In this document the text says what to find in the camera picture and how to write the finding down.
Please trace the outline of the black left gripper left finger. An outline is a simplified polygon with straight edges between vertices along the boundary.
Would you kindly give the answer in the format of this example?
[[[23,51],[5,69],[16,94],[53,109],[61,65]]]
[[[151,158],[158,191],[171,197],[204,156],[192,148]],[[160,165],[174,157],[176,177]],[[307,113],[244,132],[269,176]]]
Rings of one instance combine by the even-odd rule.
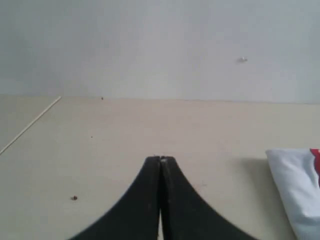
[[[149,156],[119,201],[73,240],[156,240],[159,233],[159,156]]]

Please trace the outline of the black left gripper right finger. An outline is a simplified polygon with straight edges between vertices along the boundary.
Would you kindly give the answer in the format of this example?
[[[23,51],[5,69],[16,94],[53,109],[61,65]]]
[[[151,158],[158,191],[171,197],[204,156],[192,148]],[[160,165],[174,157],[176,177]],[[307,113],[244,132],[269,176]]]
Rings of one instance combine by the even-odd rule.
[[[165,240],[253,240],[193,188],[176,159],[160,158],[159,207]]]

